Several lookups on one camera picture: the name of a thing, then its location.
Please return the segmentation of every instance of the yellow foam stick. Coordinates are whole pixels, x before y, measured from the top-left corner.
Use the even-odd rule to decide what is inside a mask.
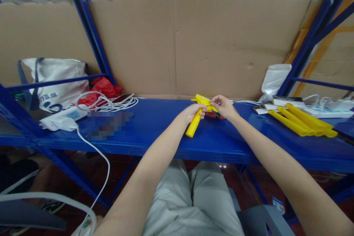
[[[281,116],[280,114],[276,113],[275,111],[270,110],[270,111],[268,111],[268,113],[271,116],[273,116],[275,119],[280,121],[282,124],[284,124],[286,127],[293,130],[299,136],[307,136],[308,135],[308,131],[305,128],[303,128],[300,125],[294,123],[293,121],[290,121],[289,119]]]
[[[333,129],[333,125],[327,124],[326,122],[323,122],[323,121],[320,120],[320,119],[317,119],[317,120],[319,120],[319,121],[323,124],[323,126],[325,127],[325,131],[326,131],[326,130],[331,130],[331,129]]]
[[[297,118],[292,113],[288,112],[284,107],[279,106],[277,108],[277,110],[280,111],[290,121],[293,121],[294,123],[300,125],[302,128],[306,129],[308,131],[308,136],[315,135],[315,133],[316,133],[315,130],[313,130],[312,128],[308,127],[307,124],[305,124],[303,121],[301,121],[299,118]]]
[[[214,107],[211,106],[210,101],[208,98],[205,98],[199,94],[195,96],[195,99],[192,99],[192,101],[196,101],[199,104],[204,104],[206,106],[206,111],[207,112],[212,112],[212,111],[218,111]],[[193,117],[193,120],[191,124],[189,125],[187,131],[185,132],[185,135],[192,138],[194,136],[194,133],[199,125],[200,122],[200,113],[203,111],[203,109],[199,109],[195,116]]]
[[[324,135],[326,137],[329,137],[329,138],[333,138],[333,137],[336,137],[338,135],[338,132],[334,131],[334,130],[326,130],[324,132]]]
[[[305,124],[307,124],[309,127],[316,131],[324,131],[325,129],[332,129],[330,128],[331,125],[315,118],[312,117],[311,115],[308,115],[307,113],[301,111],[300,109],[296,108],[295,106],[291,104],[286,104],[285,105],[288,109],[289,112],[291,112],[293,115],[298,117],[300,120],[302,120]]]

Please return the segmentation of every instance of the chair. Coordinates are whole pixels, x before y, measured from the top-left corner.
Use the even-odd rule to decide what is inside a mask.
[[[268,228],[273,236],[295,236],[275,206],[259,205],[242,211],[235,192],[232,188],[229,191],[246,236],[268,236]]]

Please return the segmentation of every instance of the power strip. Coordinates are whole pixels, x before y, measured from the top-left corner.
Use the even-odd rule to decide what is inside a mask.
[[[304,108],[302,111],[316,118],[350,118],[354,115],[349,110],[334,111],[326,108]]]
[[[85,108],[86,105],[79,105],[80,108]],[[74,131],[76,127],[72,126],[74,121],[77,121],[83,117],[87,116],[87,111],[80,110],[76,106],[73,106],[64,111],[58,112],[46,118],[40,120],[40,126],[44,129],[48,129],[50,131],[57,131],[59,129],[64,129],[66,131]]]

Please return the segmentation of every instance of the yellow plastic tube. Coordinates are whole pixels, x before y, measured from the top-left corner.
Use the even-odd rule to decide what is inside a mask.
[[[324,131],[324,130],[330,130],[333,127],[315,117],[312,117],[311,115],[308,115],[307,113],[301,111],[300,109],[294,107],[291,104],[286,104],[285,105],[288,109],[289,112],[291,112],[293,115],[298,117],[300,120],[302,120],[305,124],[307,124],[309,127],[313,128],[316,131]]]
[[[203,109],[199,109],[195,116],[193,117],[193,120],[191,124],[189,125],[187,131],[185,132],[186,136],[189,136],[192,138],[194,136],[194,133],[198,127],[198,124],[200,122],[200,113],[203,111]]]
[[[294,123],[300,125],[303,129],[306,129],[308,131],[308,136],[313,136],[316,134],[315,130],[308,127],[307,124],[305,124],[303,121],[301,121],[299,118],[297,118],[292,113],[288,112],[284,107],[279,106],[277,109],[290,121],[293,121]]]
[[[284,124],[286,127],[293,130],[299,136],[307,136],[308,135],[308,131],[305,128],[303,128],[300,125],[294,123],[293,121],[290,121],[289,119],[281,116],[280,114],[276,113],[275,111],[270,110],[270,111],[268,111],[268,113],[271,116],[273,116],[275,119],[280,121],[282,124]]]
[[[324,135],[326,137],[333,138],[333,137],[336,137],[338,135],[338,132],[336,132],[334,130],[327,130],[327,131],[324,132]]]

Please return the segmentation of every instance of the person's arm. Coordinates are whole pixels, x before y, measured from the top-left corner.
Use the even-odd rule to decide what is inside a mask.
[[[306,235],[354,235],[354,224],[285,150],[245,121],[224,96],[211,101],[230,121],[289,199]]]
[[[200,118],[204,119],[206,107],[192,104],[149,147],[95,236],[141,235],[156,187],[172,161],[187,125],[200,108],[203,108]]]

